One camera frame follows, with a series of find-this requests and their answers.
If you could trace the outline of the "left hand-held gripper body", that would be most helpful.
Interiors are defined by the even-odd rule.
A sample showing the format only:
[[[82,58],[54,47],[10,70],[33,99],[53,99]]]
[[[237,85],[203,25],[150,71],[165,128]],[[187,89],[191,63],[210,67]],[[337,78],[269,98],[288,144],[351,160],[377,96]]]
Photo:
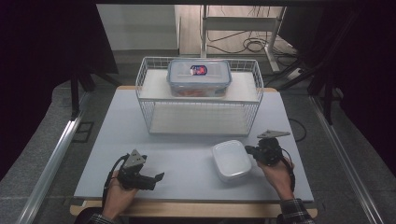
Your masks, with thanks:
[[[147,183],[150,180],[154,180],[154,177],[140,174],[145,162],[146,157],[142,156],[136,149],[127,155],[127,159],[122,163],[117,176],[117,179],[125,189],[149,190]]]

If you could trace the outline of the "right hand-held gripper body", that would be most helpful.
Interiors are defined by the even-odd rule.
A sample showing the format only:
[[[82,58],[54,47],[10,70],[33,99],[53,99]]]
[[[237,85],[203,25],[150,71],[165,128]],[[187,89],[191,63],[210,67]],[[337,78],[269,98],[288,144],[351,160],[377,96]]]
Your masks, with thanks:
[[[256,147],[245,146],[245,150],[256,161],[265,165],[275,165],[284,158],[282,154],[283,148],[280,146],[277,138],[287,135],[290,135],[290,133],[267,130],[258,135],[259,143]]]

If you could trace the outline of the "white plastic container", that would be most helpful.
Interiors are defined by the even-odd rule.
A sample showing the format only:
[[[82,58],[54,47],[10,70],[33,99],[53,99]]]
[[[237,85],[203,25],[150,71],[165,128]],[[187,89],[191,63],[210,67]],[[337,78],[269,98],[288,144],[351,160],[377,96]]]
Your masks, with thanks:
[[[237,140],[214,145],[212,155],[219,179],[223,182],[230,182],[243,177],[252,168],[244,145]]]

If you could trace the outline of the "white two-tier wire rack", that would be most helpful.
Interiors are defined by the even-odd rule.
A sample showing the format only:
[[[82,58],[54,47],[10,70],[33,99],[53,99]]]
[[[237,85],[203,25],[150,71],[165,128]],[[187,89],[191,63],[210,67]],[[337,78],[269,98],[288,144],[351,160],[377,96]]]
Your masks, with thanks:
[[[263,81],[255,60],[225,60],[232,83],[223,97],[175,97],[167,82],[167,68],[174,59],[146,57],[135,82],[143,118],[152,134],[236,135],[250,133],[263,96]]]

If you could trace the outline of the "clear lidded food container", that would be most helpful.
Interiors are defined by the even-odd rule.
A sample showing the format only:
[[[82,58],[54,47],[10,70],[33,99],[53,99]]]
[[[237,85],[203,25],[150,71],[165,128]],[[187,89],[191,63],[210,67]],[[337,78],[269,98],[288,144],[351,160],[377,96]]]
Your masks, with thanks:
[[[166,79],[175,97],[223,97],[233,81],[227,61],[208,59],[174,59]]]

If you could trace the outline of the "person's left hand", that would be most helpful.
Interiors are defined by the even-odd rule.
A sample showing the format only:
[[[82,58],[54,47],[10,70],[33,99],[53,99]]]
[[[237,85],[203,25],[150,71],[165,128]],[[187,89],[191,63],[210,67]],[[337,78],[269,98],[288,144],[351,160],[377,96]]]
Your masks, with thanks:
[[[107,187],[106,202],[102,215],[105,218],[115,220],[133,202],[138,189],[124,189],[117,179],[118,171],[115,171]]]

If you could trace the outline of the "person's right hand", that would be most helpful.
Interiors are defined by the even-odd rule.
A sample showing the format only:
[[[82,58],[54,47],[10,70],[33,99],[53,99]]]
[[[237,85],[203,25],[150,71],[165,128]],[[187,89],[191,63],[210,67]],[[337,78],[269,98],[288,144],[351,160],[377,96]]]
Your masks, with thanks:
[[[275,189],[281,201],[292,200],[294,198],[290,187],[291,179],[288,166],[283,161],[273,166],[268,166],[258,161],[257,165],[262,169],[266,179]]]

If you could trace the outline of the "black metal stand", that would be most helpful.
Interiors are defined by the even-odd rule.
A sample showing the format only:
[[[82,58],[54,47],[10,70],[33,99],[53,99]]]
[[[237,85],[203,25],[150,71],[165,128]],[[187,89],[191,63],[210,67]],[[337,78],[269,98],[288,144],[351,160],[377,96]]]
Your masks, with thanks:
[[[276,87],[276,90],[286,90],[306,79],[312,77],[312,81],[308,85],[307,92],[309,95],[318,95],[321,90],[324,90],[323,97],[323,112],[324,118],[329,125],[332,125],[332,90],[333,90],[333,75],[330,72],[331,61],[323,60],[313,67],[306,68],[299,76],[287,81],[286,83]]]
[[[79,102],[79,89],[78,85],[81,85],[85,92],[92,92],[95,90],[95,83],[93,81],[92,75],[97,75],[99,78],[107,81],[108,83],[114,85],[115,87],[121,86],[121,83],[115,78],[111,77],[105,72],[100,72],[91,67],[81,68],[79,71],[72,73],[70,77],[70,87],[71,87],[71,104],[72,104],[72,114],[71,120],[75,120],[80,113],[80,102]]]

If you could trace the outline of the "black curtain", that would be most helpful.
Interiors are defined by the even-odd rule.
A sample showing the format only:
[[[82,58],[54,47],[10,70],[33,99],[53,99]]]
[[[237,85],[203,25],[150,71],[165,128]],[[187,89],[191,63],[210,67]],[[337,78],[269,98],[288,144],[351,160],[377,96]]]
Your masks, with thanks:
[[[0,180],[73,76],[118,68],[94,0],[0,0]]]
[[[358,0],[358,18],[331,65],[308,91],[322,89],[327,75],[343,93],[341,107],[396,175],[396,0]],[[315,66],[347,21],[346,7],[288,7],[279,35]]]

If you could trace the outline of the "white cabinet panel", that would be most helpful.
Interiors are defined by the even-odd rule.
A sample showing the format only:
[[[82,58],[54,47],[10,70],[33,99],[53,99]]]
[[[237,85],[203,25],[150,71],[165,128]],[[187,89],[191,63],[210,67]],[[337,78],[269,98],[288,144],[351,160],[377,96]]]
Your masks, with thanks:
[[[112,50],[179,49],[175,5],[96,5]]]

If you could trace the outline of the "aluminium rail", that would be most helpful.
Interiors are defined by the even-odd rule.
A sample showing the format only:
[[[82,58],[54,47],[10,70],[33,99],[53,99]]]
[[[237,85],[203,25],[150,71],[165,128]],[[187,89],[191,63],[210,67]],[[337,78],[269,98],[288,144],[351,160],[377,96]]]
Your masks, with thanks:
[[[74,119],[70,119],[67,122],[56,147],[53,149],[52,154],[49,157],[45,168],[43,169],[43,172],[38,178],[35,187],[15,224],[32,224],[35,220],[35,216],[50,189],[51,183],[64,159],[64,155],[72,142],[75,132],[78,129],[78,125],[81,123],[90,98],[90,93],[84,93],[78,100],[80,110]]]
[[[319,122],[321,123],[324,132],[331,142],[334,153],[340,161],[346,177],[361,205],[363,212],[367,216],[369,223],[385,224],[384,219],[381,217],[377,206],[375,205],[372,195],[370,194],[367,187],[363,184],[361,177],[359,176],[355,166],[352,164],[351,159],[347,155],[347,152],[338,134],[336,133],[334,127],[326,120],[325,116],[323,115],[324,109],[319,98],[315,96],[309,96],[309,101],[315,109]]]

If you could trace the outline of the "white metal desk frame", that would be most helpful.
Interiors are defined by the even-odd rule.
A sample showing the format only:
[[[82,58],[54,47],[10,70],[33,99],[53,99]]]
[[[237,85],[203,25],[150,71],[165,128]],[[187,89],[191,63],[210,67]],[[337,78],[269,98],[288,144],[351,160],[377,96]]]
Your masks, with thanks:
[[[209,5],[203,5],[201,16],[200,56],[206,57],[208,31],[269,32],[270,38],[264,45],[265,55],[274,73],[280,71],[274,54],[274,45],[286,7],[281,7],[275,17],[231,17],[208,15]]]

